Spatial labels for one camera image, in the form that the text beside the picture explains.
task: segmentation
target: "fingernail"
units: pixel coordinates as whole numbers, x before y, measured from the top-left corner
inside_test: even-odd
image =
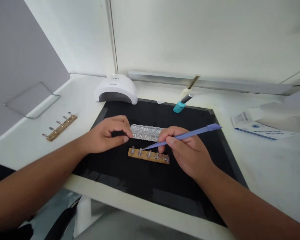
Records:
[[[174,142],[174,138],[173,138],[173,137],[167,137],[167,138],[166,138],[166,141],[167,141],[167,143],[168,143],[169,145],[172,145],[173,142]]]

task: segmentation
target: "hand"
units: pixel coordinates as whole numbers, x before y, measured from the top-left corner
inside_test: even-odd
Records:
[[[111,137],[111,132],[124,131],[127,136]],[[105,118],[92,130],[78,140],[81,149],[86,153],[101,153],[126,143],[133,138],[130,124],[126,116],[119,115]]]
[[[161,131],[158,142],[167,141],[182,170],[195,181],[198,181],[215,165],[210,158],[208,150],[197,135],[181,141],[171,137],[186,132],[189,131],[181,127],[171,126]],[[158,149],[160,153],[163,153],[165,146],[160,146]]]

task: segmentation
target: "clear plastic case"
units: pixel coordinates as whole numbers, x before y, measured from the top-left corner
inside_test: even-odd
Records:
[[[132,131],[133,138],[152,142],[158,141],[159,134],[162,131],[162,128],[159,127],[151,127],[137,124],[132,124],[130,126],[130,129]]]

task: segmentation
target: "wooden nail holder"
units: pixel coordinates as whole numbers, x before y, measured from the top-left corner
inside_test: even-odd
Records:
[[[55,140],[67,127],[70,126],[78,117],[76,115],[71,115],[67,120],[65,120],[59,127],[57,127],[52,133],[50,133],[46,139],[50,142]]]
[[[128,156],[129,157],[143,159],[143,160],[157,162],[157,163],[170,164],[169,155],[159,154],[159,158],[156,159],[155,158],[155,156],[156,156],[155,152],[151,152],[150,157],[147,156],[148,154],[149,154],[148,151],[142,151],[141,156],[139,156],[139,149],[134,149],[134,153],[133,154],[131,153],[131,148],[129,148],[129,151],[128,151]]]

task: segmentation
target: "uv nail lamp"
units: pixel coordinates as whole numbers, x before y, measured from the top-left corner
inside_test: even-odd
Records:
[[[114,74],[105,78],[94,91],[97,102],[122,101],[137,104],[137,88],[130,78],[123,74]]]

